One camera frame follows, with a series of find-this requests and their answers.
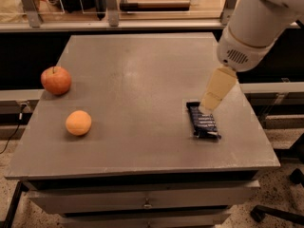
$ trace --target drawer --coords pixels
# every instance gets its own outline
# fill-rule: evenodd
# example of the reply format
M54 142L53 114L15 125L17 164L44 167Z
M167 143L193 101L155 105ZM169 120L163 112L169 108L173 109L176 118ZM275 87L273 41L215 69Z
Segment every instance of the drawer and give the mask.
M242 204L258 181L30 191L28 197L49 214Z
M62 218L61 223L66 228L198 228L222 224L229 216L227 211L201 210Z

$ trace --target chair wheel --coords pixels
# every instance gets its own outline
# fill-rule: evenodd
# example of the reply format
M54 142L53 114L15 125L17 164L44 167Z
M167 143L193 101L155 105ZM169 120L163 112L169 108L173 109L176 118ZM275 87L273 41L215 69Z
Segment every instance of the chair wheel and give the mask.
M289 179L292 183L294 184L300 184L301 183L301 171L299 169L296 168L295 171L293 171L293 173L289 176Z
M250 216L252 217L252 219L254 219L256 222L260 223L265 219L265 214L259 211L256 211L255 209L253 209L250 212Z

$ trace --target glass panel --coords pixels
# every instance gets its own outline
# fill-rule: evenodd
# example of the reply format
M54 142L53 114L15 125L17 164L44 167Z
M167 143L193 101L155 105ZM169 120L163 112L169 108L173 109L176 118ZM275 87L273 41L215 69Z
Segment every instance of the glass panel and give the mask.
M105 0L45 0L37 8L45 22L100 21L105 17Z
M225 0L118 0L121 20L219 18Z
M0 23L26 23L21 0L0 0Z

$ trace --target metal frame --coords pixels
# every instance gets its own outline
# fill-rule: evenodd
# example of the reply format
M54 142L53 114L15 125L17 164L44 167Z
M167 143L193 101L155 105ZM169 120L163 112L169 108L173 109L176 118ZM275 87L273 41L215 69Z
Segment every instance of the metal frame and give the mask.
M240 84L244 94L247 93L278 93L278 92L303 92L303 82L289 83L258 83L258 84Z
M24 89L24 90L0 90L0 101L27 101L39 100L43 89Z
M223 24L223 25L227 25L228 24L228 21L236 7L236 4L237 4L237 1L238 0L226 0L225 2L225 5L224 5L224 9L221 13L221 16L220 16L220 22Z
M219 19L195 20L149 20L149 21L120 21L117 0L106 0L108 21L103 22L73 22L73 23L44 23L33 0L22 0L28 24L1 25L0 32L35 31L39 29L54 30L107 30L107 29L222 29L226 23L223 18L229 17L237 0L226 0L224 11Z
M28 23L33 28L39 28L42 24L42 19L38 14L34 0L21 0L26 15L28 16Z
M0 228L10 228L12 226L22 192L27 192L28 190L29 189L22 182L18 181L9 205L6 219L4 221L0 221Z

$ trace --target orange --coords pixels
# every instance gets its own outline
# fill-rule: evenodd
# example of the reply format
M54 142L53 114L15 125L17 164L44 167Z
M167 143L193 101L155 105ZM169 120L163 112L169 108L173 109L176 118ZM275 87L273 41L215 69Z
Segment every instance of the orange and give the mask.
M84 135L89 131L91 125L90 115L83 110L76 110L66 118L66 129L72 135Z

